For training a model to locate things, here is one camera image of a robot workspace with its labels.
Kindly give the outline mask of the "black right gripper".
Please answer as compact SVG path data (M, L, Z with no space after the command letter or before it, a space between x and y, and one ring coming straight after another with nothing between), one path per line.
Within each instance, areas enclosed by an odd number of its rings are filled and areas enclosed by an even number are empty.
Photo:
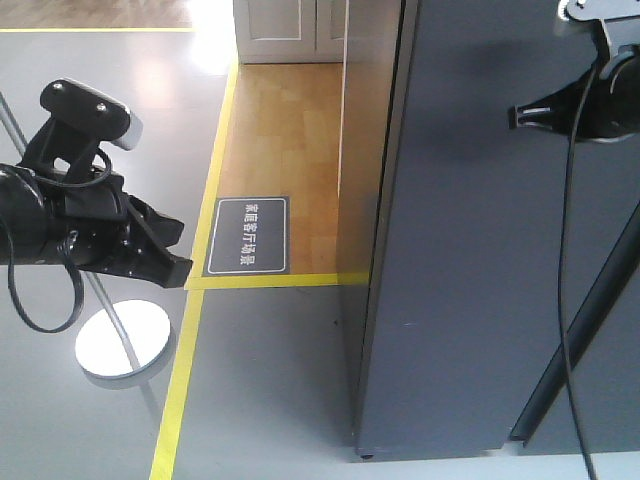
M589 73L568 84L558 94L508 110L508 127L556 130L568 135ZM596 77L583 105L577 128L580 141L618 142L639 133L639 55L618 64L606 79Z

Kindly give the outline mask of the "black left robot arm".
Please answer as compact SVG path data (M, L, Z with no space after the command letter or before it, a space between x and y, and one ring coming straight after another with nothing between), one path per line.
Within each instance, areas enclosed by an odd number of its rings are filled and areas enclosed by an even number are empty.
M59 264L56 246L75 232L71 259L80 270L182 287L193 262L172 254L184 224L123 190L109 175L84 188L55 188L17 166L1 166L1 219L19 265Z

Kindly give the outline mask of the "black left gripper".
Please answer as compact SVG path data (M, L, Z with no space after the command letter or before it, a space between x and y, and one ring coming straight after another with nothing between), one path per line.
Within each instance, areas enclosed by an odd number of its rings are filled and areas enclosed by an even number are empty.
M82 188L44 183L53 226L75 231L72 258L85 271L183 287L193 261L172 254L184 223L154 210L123 190L124 177L111 174Z

